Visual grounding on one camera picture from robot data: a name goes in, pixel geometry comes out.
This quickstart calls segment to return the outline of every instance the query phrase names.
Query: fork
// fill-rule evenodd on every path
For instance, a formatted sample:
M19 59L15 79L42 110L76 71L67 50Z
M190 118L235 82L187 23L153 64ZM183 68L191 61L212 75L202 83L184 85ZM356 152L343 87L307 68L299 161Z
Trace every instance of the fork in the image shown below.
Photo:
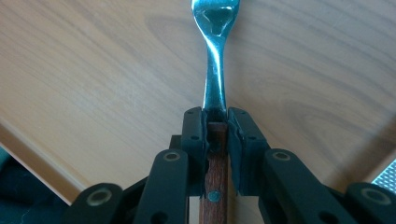
M208 121L225 121L223 51L239 10L239 0L192 0L192 14L206 41L207 74L203 110Z

